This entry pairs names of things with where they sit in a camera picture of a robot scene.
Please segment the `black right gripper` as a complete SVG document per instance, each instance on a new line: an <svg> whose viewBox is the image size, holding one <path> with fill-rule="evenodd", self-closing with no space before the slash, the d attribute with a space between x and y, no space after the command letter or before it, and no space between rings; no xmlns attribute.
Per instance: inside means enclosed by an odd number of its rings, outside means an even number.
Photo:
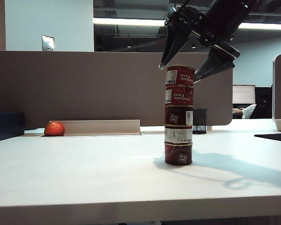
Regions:
<svg viewBox="0 0 281 225"><path fill-rule="evenodd" d="M186 44L189 36L195 36L201 45L213 45L208 57L194 73L198 82L208 76L234 68L233 61L240 52L229 44L234 31L249 13L245 0L214 0L205 12L187 6L189 1L169 10L165 25L168 29L166 47L159 64L163 69Z"/></svg>

